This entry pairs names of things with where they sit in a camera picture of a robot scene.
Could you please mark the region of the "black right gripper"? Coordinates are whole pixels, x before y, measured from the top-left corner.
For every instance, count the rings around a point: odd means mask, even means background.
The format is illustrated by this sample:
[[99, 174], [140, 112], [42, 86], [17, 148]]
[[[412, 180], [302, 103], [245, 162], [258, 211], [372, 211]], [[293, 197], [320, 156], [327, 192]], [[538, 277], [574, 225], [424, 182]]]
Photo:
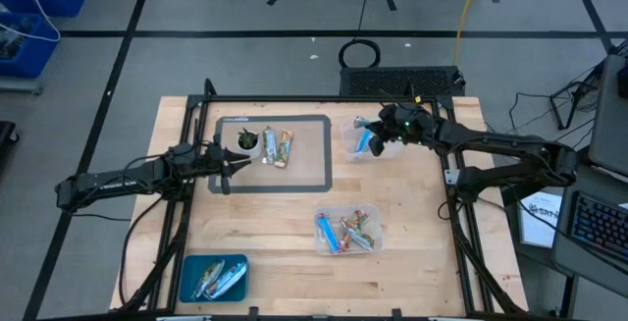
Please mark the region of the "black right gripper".
[[368, 142], [375, 157], [379, 157], [384, 151], [384, 141], [425, 144], [433, 140], [433, 117], [422, 106], [409, 108], [388, 104], [380, 111], [380, 120], [366, 126], [369, 131], [380, 131], [380, 136], [372, 134]]

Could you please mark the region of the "light blue granola bar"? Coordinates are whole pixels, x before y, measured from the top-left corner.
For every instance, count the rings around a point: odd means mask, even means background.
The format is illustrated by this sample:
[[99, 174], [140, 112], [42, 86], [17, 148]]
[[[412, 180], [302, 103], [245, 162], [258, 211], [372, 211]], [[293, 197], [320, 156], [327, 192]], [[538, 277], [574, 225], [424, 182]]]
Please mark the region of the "light blue granola bar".
[[355, 152], [356, 153], [368, 152], [370, 150], [369, 141], [372, 138], [372, 136], [373, 136], [373, 133], [370, 130], [363, 128], [362, 133], [356, 142]]

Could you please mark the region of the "white green granola bar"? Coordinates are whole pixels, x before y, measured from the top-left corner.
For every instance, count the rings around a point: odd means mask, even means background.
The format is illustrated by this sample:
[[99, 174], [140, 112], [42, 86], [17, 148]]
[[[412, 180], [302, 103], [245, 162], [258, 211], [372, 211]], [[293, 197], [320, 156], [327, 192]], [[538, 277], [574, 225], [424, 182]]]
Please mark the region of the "white green granola bar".
[[267, 127], [263, 132], [264, 138], [264, 157], [262, 162], [268, 165], [274, 165], [275, 159], [277, 156], [277, 145], [276, 145], [276, 135], [275, 132]]

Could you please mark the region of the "blue red granola bar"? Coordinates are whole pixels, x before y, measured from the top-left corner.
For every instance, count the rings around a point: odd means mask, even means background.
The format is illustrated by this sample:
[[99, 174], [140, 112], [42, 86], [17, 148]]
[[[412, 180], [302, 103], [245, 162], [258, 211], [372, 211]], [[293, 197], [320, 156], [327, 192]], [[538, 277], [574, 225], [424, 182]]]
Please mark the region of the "blue red granola bar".
[[325, 213], [319, 213], [316, 217], [318, 226], [325, 237], [325, 240], [328, 243], [330, 253], [338, 254], [340, 253], [340, 246], [337, 239], [337, 236], [333, 230], [330, 218]]

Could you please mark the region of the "blue white granola bar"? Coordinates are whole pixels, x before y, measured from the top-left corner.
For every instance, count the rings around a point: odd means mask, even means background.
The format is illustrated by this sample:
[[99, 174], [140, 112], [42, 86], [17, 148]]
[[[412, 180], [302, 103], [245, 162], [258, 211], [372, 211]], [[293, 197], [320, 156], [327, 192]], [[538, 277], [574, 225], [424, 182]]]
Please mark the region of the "blue white granola bar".
[[247, 263], [246, 262], [240, 262], [237, 265], [235, 265], [232, 268], [230, 268], [227, 272], [232, 272], [233, 273], [232, 278], [230, 279], [230, 283], [229, 283], [229, 287], [231, 288], [247, 272]]

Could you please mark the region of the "green Chewy granola bar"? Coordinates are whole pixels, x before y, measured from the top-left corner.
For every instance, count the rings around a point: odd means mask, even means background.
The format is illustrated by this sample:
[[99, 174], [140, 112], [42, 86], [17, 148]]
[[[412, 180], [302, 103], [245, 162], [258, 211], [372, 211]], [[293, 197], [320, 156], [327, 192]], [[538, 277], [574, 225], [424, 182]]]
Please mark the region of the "green Chewy granola bar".
[[215, 260], [203, 273], [201, 278], [199, 279], [193, 293], [192, 298], [194, 300], [200, 299], [203, 295], [202, 292], [212, 285], [221, 275], [223, 275], [223, 270], [225, 268], [226, 261], [225, 260]]
[[212, 285], [207, 287], [202, 292], [202, 295], [207, 299], [215, 299], [224, 294], [230, 288], [229, 283], [232, 275], [232, 272], [227, 272], [224, 275], [220, 276]]

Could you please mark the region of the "succulent in white pot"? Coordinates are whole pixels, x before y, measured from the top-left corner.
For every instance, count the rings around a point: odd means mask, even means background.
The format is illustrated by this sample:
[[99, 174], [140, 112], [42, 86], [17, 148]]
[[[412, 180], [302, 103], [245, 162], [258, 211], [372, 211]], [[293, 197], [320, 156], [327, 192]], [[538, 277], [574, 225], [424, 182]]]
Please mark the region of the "succulent in white pot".
[[242, 154], [246, 154], [251, 160], [258, 158], [262, 151], [262, 140], [258, 133], [243, 128], [238, 133], [237, 145]]

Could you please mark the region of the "black perforated computer case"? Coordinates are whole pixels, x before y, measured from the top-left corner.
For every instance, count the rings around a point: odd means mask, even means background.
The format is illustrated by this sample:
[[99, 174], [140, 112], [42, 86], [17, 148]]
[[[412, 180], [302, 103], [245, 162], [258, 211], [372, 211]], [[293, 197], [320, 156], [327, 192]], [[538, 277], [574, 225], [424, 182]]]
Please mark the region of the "black perforated computer case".
[[454, 66], [344, 68], [340, 95], [464, 96], [466, 80]]

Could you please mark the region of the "grey-bordered beige mat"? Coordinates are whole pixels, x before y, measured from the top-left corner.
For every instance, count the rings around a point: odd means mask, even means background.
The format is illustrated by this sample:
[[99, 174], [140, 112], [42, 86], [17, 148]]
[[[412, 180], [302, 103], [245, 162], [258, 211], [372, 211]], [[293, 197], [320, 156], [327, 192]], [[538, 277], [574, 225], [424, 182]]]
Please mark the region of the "grey-bordered beige mat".
[[[292, 133], [288, 161], [284, 167], [263, 162], [266, 155], [263, 133], [271, 129], [276, 143], [282, 143], [286, 131]], [[257, 133], [260, 143], [247, 154], [251, 163], [229, 180], [236, 193], [325, 192], [332, 187], [331, 120], [325, 115], [276, 115], [223, 117], [215, 133], [221, 144], [239, 152], [238, 134]]]

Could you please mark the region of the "teal plastic tray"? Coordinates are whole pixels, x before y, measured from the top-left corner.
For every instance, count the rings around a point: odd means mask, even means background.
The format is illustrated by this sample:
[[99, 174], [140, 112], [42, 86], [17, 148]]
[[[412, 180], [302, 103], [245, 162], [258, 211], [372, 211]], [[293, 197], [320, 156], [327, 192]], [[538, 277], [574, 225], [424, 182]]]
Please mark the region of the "teal plastic tray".
[[[199, 279], [201, 278], [205, 270], [215, 260], [220, 260], [220, 259], [226, 261], [223, 274], [240, 262], [247, 263], [247, 272], [235, 285], [233, 285], [226, 293], [224, 293], [220, 297], [210, 300], [202, 296], [200, 299], [194, 300], [191, 296]], [[181, 274], [180, 291], [179, 291], [180, 302], [193, 303], [193, 302], [240, 302], [240, 301], [243, 301], [247, 293], [248, 272], [249, 272], [248, 259], [243, 254], [189, 255], [183, 260], [183, 269], [182, 269], [182, 274]]]

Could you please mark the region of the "white paper sheet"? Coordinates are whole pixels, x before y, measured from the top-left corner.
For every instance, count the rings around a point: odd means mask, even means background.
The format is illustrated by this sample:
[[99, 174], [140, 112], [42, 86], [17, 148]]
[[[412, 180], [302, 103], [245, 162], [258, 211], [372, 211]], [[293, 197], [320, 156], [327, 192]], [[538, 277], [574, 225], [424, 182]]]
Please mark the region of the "white paper sheet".
[[552, 248], [562, 198], [559, 195], [536, 192], [520, 201], [520, 242]]

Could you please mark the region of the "grey monitor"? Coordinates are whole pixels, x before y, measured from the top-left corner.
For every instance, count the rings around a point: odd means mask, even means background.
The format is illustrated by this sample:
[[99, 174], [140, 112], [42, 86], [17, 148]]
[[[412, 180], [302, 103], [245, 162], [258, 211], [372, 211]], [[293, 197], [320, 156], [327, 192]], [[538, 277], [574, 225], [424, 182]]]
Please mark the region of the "grey monitor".
[[595, 164], [628, 177], [628, 98], [619, 94], [623, 75], [628, 81], [628, 60], [607, 56], [588, 156]]

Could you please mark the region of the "black backlit keyboard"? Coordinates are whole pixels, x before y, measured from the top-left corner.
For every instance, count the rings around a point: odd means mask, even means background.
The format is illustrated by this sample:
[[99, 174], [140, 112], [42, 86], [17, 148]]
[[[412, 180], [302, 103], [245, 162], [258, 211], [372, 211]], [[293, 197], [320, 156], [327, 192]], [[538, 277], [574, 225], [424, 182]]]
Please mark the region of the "black backlit keyboard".
[[628, 209], [577, 191], [569, 233], [593, 251], [628, 264]]

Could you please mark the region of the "black desk leg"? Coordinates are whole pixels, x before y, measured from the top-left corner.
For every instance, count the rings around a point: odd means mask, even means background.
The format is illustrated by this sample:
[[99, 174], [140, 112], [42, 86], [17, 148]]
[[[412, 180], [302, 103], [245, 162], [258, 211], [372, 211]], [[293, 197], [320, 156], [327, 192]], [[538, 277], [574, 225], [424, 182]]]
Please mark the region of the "black desk leg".
[[576, 305], [578, 284], [579, 284], [578, 275], [573, 275], [571, 277], [566, 278], [566, 281], [564, 284], [562, 302], [561, 302], [560, 309], [558, 311], [558, 316], [560, 318], [569, 319], [573, 317], [575, 305]]

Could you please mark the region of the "black aluminium table frame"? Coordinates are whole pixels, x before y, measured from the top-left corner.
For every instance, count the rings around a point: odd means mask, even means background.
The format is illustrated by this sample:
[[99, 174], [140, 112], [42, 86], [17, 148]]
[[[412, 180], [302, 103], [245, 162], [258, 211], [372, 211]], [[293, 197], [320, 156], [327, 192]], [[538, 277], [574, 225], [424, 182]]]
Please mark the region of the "black aluminium table frame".
[[[205, 131], [227, 115], [323, 114], [330, 118], [332, 186], [317, 193], [212, 193], [197, 181], [191, 203], [166, 204], [152, 196], [136, 200], [138, 224], [131, 236], [124, 281], [112, 299], [119, 306], [146, 279], [162, 240], [190, 216], [183, 254], [243, 253], [251, 264], [242, 302], [184, 305], [178, 297], [183, 255], [167, 265], [152, 300], [179, 314], [261, 316], [326, 315], [386, 317], [461, 316], [495, 311], [496, 298], [458, 248], [445, 210], [445, 165], [458, 162], [417, 145], [401, 157], [372, 166], [349, 163], [340, 153], [340, 124], [353, 114], [377, 113], [381, 102], [334, 96], [219, 95], [208, 108]], [[318, 207], [365, 202], [382, 213], [384, 248], [374, 254], [324, 257], [314, 248]]]

